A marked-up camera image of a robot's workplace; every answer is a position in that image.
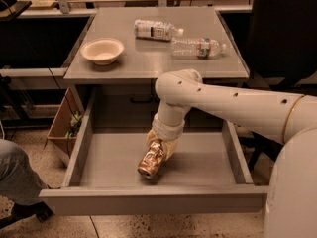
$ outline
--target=water bottle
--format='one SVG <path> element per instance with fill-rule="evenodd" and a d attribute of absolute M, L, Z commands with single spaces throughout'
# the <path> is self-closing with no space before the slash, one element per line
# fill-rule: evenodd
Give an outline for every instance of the water bottle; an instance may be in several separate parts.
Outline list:
<path fill-rule="evenodd" d="M 169 22 L 140 19 L 135 21 L 137 38 L 170 41 L 172 37 L 181 37 L 183 32 L 183 29 L 178 29 Z"/>
<path fill-rule="evenodd" d="M 214 58 L 226 50 L 226 45 L 209 38 L 172 38 L 171 53 L 175 57 Z"/>

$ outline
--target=jeans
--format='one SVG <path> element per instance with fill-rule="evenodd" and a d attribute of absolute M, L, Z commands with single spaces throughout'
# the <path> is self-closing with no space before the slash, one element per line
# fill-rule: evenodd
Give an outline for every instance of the jeans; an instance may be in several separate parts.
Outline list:
<path fill-rule="evenodd" d="M 21 205 L 41 202 L 48 186 L 30 166 L 28 155 L 17 144 L 0 140 L 0 194 Z"/>

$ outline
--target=bottle label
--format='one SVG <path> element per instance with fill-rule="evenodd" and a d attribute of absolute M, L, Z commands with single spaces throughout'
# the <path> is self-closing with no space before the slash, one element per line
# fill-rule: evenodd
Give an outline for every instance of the bottle label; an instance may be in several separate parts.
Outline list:
<path fill-rule="evenodd" d="M 211 44 L 209 38 L 199 38 L 197 47 L 197 56 L 200 59 L 208 59 L 211 52 Z"/>
<path fill-rule="evenodd" d="M 157 40 L 169 40 L 167 25 L 163 22 L 137 20 L 135 22 L 135 36 Z"/>

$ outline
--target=white bowl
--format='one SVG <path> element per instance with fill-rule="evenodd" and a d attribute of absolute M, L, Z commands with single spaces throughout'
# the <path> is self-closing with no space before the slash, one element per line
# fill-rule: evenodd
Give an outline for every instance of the white bowl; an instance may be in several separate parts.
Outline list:
<path fill-rule="evenodd" d="M 98 65 L 107 65 L 116 60 L 124 50 L 123 44 L 112 38 L 100 38 L 84 44 L 80 52 L 87 60 Z"/>

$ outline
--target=concrete floor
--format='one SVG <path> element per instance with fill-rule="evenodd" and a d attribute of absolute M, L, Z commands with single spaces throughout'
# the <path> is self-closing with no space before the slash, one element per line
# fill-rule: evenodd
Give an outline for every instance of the concrete floor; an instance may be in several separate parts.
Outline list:
<path fill-rule="evenodd" d="M 33 169 L 50 186 L 60 186 L 66 167 L 59 149 L 51 142 L 46 145 L 47 129 L 19 129 L 7 132 L 7 139 L 19 144 L 29 155 Z M 257 171 L 259 183 L 266 182 L 265 172 Z M 12 202 L 0 197 L 0 217 L 10 213 Z M 56 216 L 45 223 L 36 217 L 17 222 L 0 230 L 1 238 L 65 237 L 65 238 L 262 238 L 264 214 L 224 213 L 194 215 L 124 215 L 124 216 Z"/>

